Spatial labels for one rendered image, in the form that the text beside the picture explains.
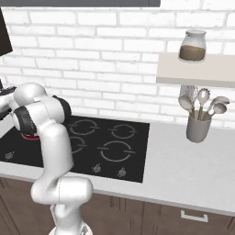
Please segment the grey utensil pot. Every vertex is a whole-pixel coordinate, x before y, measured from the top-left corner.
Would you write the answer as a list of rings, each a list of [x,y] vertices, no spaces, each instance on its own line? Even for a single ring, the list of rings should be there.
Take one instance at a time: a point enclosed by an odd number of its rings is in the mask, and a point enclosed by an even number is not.
[[[202,142],[207,137],[210,124],[210,117],[206,120],[197,120],[189,116],[186,127],[186,137],[194,143]]]

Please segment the red pot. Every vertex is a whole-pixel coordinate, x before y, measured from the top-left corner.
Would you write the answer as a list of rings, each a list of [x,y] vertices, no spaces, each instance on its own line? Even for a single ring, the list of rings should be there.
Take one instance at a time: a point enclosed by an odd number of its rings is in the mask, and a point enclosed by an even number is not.
[[[21,133],[21,136],[25,139],[25,140],[39,140],[39,136],[38,135],[28,135],[28,134],[24,134]]]

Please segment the dark grey range hood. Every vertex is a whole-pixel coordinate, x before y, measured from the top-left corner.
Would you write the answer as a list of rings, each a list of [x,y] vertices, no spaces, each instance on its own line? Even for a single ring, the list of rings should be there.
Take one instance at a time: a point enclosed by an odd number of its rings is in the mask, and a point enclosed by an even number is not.
[[[161,0],[0,0],[0,6],[160,7]]]

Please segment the glass jar with brown contents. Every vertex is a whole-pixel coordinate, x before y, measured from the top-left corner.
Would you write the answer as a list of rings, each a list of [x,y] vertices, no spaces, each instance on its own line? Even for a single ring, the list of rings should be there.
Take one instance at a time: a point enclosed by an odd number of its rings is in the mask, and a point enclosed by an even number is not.
[[[188,29],[179,50],[179,59],[185,62],[201,62],[206,56],[206,32]]]

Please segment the black wall appliance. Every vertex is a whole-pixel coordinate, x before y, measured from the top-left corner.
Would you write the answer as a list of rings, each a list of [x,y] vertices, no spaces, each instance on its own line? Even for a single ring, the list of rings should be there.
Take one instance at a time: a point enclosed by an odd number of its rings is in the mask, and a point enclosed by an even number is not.
[[[0,9],[0,57],[12,51],[13,49],[6,29],[6,23],[2,10]]]

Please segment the dark wood cupboard door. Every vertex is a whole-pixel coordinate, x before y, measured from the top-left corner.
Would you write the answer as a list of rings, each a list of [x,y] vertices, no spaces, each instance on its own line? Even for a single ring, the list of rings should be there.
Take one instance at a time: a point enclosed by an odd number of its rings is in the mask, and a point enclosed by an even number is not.
[[[82,206],[82,215],[94,235],[140,235],[143,203],[93,194],[92,199]]]
[[[32,183],[0,177],[0,235],[49,235],[50,207],[34,203]]]

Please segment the pale wall shelf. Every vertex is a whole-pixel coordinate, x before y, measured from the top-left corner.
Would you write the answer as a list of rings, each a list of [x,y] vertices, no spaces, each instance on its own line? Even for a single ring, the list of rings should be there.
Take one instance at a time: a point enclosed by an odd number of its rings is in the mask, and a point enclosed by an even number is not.
[[[156,82],[235,88],[235,55],[212,54],[203,62],[183,62],[177,53],[161,53]]]

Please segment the black hob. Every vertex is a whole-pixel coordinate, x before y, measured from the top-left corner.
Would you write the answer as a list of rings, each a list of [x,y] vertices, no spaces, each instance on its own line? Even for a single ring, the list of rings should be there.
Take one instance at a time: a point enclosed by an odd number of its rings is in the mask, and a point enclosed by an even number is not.
[[[143,181],[150,125],[72,116],[65,123],[73,153],[74,173],[140,183]],[[12,128],[0,138],[0,161],[42,167],[39,140],[25,140]],[[100,164],[101,172],[93,168]],[[124,168],[127,174],[118,176]]]

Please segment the dark wood drawer front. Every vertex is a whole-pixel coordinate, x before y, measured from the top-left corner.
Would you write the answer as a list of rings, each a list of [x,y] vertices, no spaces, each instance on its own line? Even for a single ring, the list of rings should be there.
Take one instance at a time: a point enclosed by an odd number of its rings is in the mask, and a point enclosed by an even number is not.
[[[181,210],[187,215],[208,215],[208,223],[181,218]],[[141,235],[235,235],[235,216],[145,203]]]

